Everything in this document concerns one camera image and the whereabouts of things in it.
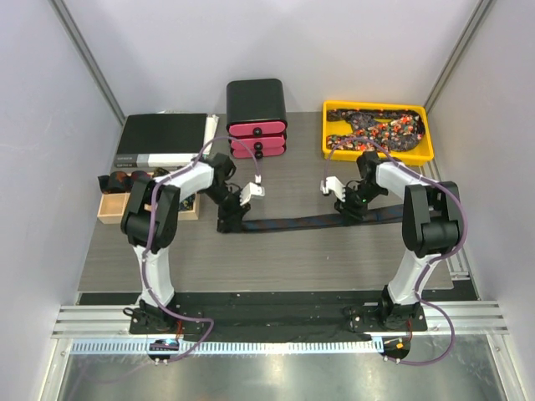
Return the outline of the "blue brown striped tie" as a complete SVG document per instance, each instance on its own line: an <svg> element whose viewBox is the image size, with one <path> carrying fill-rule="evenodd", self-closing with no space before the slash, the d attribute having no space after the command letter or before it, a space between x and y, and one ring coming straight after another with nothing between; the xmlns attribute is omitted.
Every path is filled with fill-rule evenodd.
<svg viewBox="0 0 535 401"><path fill-rule="evenodd" d="M333 213L299 218L251 220L242 222L241 232L266 233L317 230L346 226L372 226L402 222L402 215L403 206L394 205L367 210L361 218Z"/></svg>

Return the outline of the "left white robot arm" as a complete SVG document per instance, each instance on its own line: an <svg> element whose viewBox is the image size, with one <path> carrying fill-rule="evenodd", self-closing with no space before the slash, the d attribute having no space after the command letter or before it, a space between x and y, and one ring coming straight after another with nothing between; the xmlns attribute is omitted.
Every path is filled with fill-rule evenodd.
<svg viewBox="0 0 535 401"><path fill-rule="evenodd" d="M169 175L134 181L120 223L137 256L142 282L138 306L123 310L130 317L130 332L168 333L181 320L171 283L169 248L183 200L205 193L218 207L218 232L238 233L242 229L250 205L240 190L232 190L227 183L235 171L229 156L217 154L194 160Z"/></svg>

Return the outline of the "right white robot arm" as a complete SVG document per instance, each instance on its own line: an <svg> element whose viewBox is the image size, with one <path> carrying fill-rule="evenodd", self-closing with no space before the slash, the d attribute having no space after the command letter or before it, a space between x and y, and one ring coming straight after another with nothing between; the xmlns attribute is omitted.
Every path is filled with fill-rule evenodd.
<svg viewBox="0 0 535 401"><path fill-rule="evenodd" d="M335 194L342 216L363 222L368 204L379 195L393 194L402 201L401 232L405 254L394 278L385 285L377 308L369 314L387 331L403 330L417 318L422 287L439 262L466 239L465 214L458 185L419 175L399 160L387 160L375 151L358 159L360 181L352 188L335 176L326 176L321 191Z"/></svg>

